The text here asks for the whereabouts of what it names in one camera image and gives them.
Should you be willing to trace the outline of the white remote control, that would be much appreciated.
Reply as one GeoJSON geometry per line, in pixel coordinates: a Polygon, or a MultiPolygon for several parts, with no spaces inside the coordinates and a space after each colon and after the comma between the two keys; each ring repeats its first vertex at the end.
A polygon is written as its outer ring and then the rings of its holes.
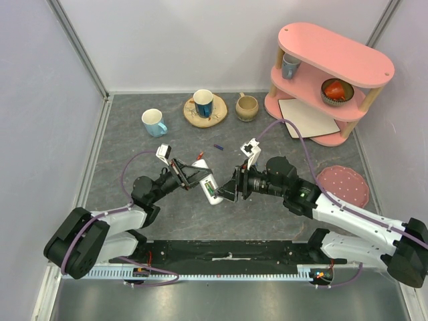
{"type": "MultiPolygon", "coordinates": [[[[200,167],[204,169],[208,169],[208,165],[204,159],[196,160],[193,164],[194,167],[200,167]]],[[[218,188],[218,184],[213,176],[213,174],[209,174],[204,179],[202,179],[199,184],[211,205],[218,205],[223,201],[223,198],[218,196],[215,192],[218,188]]]]}

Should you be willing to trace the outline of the green battery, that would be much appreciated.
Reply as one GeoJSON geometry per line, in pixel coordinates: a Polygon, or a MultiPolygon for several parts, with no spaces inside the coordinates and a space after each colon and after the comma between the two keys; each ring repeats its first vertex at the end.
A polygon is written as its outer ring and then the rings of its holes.
{"type": "Polygon", "coordinates": [[[205,183],[205,187],[206,187],[208,193],[210,194],[210,196],[214,197],[215,196],[215,189],[213,188],[210,181],[205,183]]]}

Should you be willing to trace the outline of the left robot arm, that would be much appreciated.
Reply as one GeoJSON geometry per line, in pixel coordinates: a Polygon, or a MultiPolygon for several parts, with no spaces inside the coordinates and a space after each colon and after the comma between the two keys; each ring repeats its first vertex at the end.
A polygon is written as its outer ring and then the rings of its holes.
{"type": "Polygon", "coordinates": [[[97,264],[124,256],[132,263],[146,257],[146,237],[138,229],[154,222],[160,209],[156,202],[178,188],[192,189],[212,174],[203,162],[187,165],[174,158],[158,179],[138,177],[129,205],[90,212],[76,207],[47,242],[43,254],[63,274],[78,280],[97,264]]]}

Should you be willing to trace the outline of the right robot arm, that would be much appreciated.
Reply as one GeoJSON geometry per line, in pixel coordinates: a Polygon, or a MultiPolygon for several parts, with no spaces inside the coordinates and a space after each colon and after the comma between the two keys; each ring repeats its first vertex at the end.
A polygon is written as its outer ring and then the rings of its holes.
{"type": "Polygon", "coordinates": [[[216,194],[229,201],[252,193],[281,197],[291,213],[335,225],[353,236],[341,241],[331,232],[313,234],[306,255],[314,263],[328,257],[366,262],[386,268],[397,281],[421,288],[427,275],[427,227],[415,218],[389,219],[360,209],[301,179],[286,157],[275,156],[259,172],[245,162],[216,194]]]}

